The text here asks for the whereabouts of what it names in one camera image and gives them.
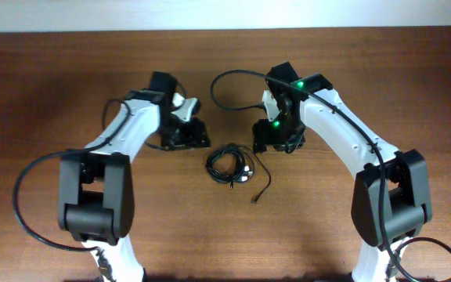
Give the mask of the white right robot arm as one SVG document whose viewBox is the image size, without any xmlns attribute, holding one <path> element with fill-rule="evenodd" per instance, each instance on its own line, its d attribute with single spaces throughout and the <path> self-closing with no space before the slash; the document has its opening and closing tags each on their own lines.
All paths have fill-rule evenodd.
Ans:
<svg viewBox="0 0 451 282">
<path fill-rule="evenodd" d="M 301 78 L 290 68 L 274 67 L 263 78 L 268 88 L 261 107 L 267 117 L 253 127 L 254 151 L 272 146 L 290 154 L 311 129 L 355 180 L 351 215 L 362 246 L 346 279 L 395 281 L 402 274 L 413 281 L 401 259 L 432 219 L 424 157 L 417 150 L 402 152 L 375 134 L 321 74 Z"/>
</svg>

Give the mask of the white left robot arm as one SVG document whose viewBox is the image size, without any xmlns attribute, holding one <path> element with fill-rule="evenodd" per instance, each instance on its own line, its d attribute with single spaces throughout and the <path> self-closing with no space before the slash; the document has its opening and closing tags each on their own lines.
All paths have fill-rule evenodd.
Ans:
<svg viewBox="0 0 451 282">
<path fill-rule="evenodd" d="M 135 217 L 132 162 L 146 140 L 164 126 L 167 149 L 208 146 L 197 98 L 177 92 L 141 92 L 120 101 L 103 132 L 82 150 L 60 158 L 58 223 L 95 259 L 102 281 L 144 281 L 129 236 Z"/>
</svg>

